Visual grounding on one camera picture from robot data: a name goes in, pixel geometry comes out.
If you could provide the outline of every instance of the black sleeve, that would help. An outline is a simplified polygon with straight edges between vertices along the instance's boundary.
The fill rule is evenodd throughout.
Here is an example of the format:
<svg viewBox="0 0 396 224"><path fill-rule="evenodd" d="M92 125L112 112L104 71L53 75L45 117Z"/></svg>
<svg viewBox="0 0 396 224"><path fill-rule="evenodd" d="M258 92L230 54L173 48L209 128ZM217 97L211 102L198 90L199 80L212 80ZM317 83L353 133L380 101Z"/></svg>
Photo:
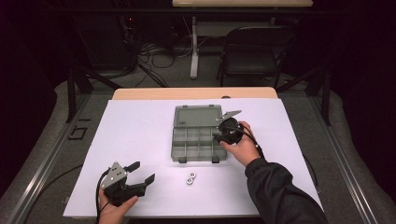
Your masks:
<svg viewBox="0 0 396 224"><path fill-rule="evenodd" d="M282 165L256 159L246 168L247 189L266 224L328 223L318 203L295 187Z"/></svg>

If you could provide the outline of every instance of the person's left hand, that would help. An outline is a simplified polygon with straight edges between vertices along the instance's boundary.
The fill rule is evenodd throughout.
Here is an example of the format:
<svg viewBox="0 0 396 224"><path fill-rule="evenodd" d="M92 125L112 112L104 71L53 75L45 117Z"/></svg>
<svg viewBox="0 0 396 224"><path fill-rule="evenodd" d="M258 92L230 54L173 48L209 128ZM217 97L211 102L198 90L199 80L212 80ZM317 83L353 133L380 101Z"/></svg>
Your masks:
<svg viewBox="0 0 396 224"><path fill-rule="evenodd" d="M138 197L134 196L120 207L108 203L108 198L103 189L99 189L99 208L103 209L100 213L99 224L120 224L125 213L137 203Z"/></svg>

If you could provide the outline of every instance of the gray carpet floor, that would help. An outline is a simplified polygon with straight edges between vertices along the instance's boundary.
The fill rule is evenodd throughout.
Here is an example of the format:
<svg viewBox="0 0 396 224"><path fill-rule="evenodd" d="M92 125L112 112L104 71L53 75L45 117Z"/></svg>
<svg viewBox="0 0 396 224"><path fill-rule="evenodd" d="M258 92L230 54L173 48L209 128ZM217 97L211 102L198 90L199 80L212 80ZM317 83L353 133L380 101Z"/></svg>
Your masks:
<svg viewBox="0 0 396 224"><path fill-rule="evenodd" d="M189 77L190 57L176 57L175 61L172 62L172 57L156 55L151 57L148 63L144 63L146 59L143 58L140 62L161 75L170 87L215 87L219 85L219 82L216 81L219 55L216 54L216 50L211 51L212 49L202 48L198 78L195 80L191 80ZM152 64L153 59L155 65L169 65L169 67L157 68ZM292 77L282 75L280 83L290 78ZM123 87L132 88L136 85L141 88L159 87L139 69L131 75L112 80L121 84ZM230 78L226 79L224 84L225 86L271 86L272 80ZM58 102L46 129L37 141L21 171L0 200L0 223L7 223L13 216L13 211L15 211L18 202L27 191L29 183L35 177L36 171L39 169L44 158L55 146L60 145L57 148L60 151L60 156L50 169L47 183L62 172L84 162L91 140L106 108L106 102L111 99L112 95L112 90L102 83L93 80L92 85L95 91L89 97L88 103L80 109L79 120L75 124L78 127L87 128L83 140L67 140L66 138L61 144L59 144L58 138L66 127L65 121L68 112L65 83L56 89ZM302 92L305 85L306 83L300 83L293 89L285 93L280 93L279 98L282 99L286 107L302 152L310 160L317 174L318 186L321 190L319 198L323 204L326 217L329 223L363 223L359 210L334 159L332 143L321 126L321 118L315 113L315 106L312 104L313 99L307 98ZM333 92L330 110L332 131L361 184L367 202L370 204L378 223L394 223L396 218L395 204L375 183L370 171L361 161L359 154L351 142L347 121L342 109L342 101ZM65 175L49 187L35 204L27 223L93 223L93 220L62 217L65 209L63 200L71 194L78 174L79 169ZM259 219L201 219L184 221L174 219L140 220L141 223L196 223L197 221L200 223L260 223Z"/></svg>

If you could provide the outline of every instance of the black chair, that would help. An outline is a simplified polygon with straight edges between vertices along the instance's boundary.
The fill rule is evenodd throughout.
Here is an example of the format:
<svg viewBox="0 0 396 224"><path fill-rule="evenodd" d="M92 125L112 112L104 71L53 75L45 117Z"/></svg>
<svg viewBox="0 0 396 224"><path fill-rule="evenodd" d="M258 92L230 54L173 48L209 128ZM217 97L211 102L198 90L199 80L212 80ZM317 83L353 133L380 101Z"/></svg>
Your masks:
<svg viewBox="0 0 396 224"><path fill-rule="evenodd" d="M286 26L247 26L232 30L224 40L217 79L227 77L275 77L279 81L282 61L294 42Z"/></svg>

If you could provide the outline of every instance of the table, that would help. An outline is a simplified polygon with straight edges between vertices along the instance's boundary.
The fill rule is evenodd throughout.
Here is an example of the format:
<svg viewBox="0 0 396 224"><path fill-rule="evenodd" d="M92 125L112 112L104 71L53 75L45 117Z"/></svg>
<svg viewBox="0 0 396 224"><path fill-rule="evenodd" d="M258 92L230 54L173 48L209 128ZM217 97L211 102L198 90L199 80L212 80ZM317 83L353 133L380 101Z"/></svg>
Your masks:
<svg viewBox="0 0 396 224"><path fill-rule="evenodd" d="M223 96L232 98L220 99ZM294 175L293 183L320 204L286 110L273 88L119 89L108 102L64 216L95 217L96 183L113 161L121 166L141 162L141 167L128 175L129 185L156 175L146 196L126 216L258 216L248 195L244 167L232 154L218 164L180 164L171 159L175 105L208 104L221 105L223 112L242 108L235 118L251 121L266 159L287 167ZM186 180L191 171L197 177L188 186Z"/></svg>
<svg viewBox="0 0 396 224"><path fill-rule="evenodd" d="M173 0L174 7L312 7L312 0ZM207 31L199 29L199 23L196 17L192 17L192 59L190 78L198 78L198 35L222 36L228 34L232 29L243 26L244 23L229 24L221 22L217 25L210 23L203 24Z"/></svg>

